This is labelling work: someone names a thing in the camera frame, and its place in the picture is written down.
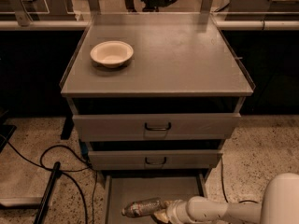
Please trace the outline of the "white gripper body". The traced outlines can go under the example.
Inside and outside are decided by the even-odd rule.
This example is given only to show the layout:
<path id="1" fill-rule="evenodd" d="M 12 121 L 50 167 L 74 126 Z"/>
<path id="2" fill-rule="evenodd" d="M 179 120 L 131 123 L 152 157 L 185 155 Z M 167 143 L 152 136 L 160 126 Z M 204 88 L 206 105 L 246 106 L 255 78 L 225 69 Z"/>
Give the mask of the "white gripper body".
<path id="1" fill-rule="evenodd" d="M 166 209 L 166 215 L 172 224 L 188 224 L 190 222 L 187 213 L 187 202 L 175 200 Z"/>

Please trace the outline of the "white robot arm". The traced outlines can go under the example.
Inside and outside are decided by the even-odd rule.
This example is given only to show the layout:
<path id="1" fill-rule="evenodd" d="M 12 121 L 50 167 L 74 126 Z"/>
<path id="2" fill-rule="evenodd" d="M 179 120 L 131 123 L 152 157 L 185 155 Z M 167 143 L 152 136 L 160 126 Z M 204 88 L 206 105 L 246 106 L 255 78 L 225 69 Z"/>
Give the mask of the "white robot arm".
<path id="1" fill-rule="evenodd" d="M 218 203 L 201 196 L 175 200 L 154 216 L 163 223 L 299 224 L 299 175 L 279 174 L 266 186 L 261 203 Z"/>

